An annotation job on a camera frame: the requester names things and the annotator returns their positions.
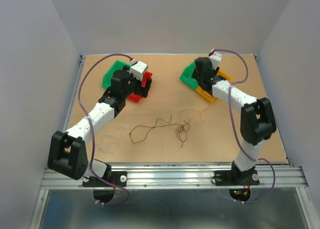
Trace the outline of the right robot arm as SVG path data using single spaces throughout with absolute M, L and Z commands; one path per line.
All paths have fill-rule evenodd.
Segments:
M 234 87 L 219 75 L 219 61 L 211 57 L 198 57 L 192 73 L 201 89 L 228 104 L 229 113 L 240 116 L 240 136 L 235 139 L 240 151 L 231 169 L 215 174 L 219 186 L 240 185 L 252 181 L 255 165 L 262 147 L 277 130 L 272 104 L 266 97 L 256 98 Z

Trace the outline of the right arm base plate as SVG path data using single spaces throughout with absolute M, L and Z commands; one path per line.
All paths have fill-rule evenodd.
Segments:
M 217 186 L 251 186 L 260 185 L 256 170 L 236 172 L 235 170 L 216 170 L 212 178 Z

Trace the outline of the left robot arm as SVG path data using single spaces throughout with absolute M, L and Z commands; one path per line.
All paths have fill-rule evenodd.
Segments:
M 110 79 L 110 86 L 94 108 L 73 127 L 52 135 L 48 168 L 74 180 L 94 177 L 100 186 L 108 185 L 111 182 L 110 166 L 88 159 L 87 146 L 95 142 L 95 133 L 121 112 L 131 94 L 144 98 L 148 96 L 152 79 L 149 77 L 143 82 L 147 70 L 148 66 L 141 61 L 116 70 Z

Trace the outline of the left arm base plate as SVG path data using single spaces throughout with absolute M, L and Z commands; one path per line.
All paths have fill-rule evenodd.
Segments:
M 127 186 L 127 171 L 109 171 L 106 175 L 102 178 L 105 181 L 108 181 L 110 184 L 114 184 L 120 187 Z M 96 177 L 85 177 L 82 181 L 82 186 L 85 188 L 101 188 L 101 187 L 110 187 L 110 185 L 102 182 Z

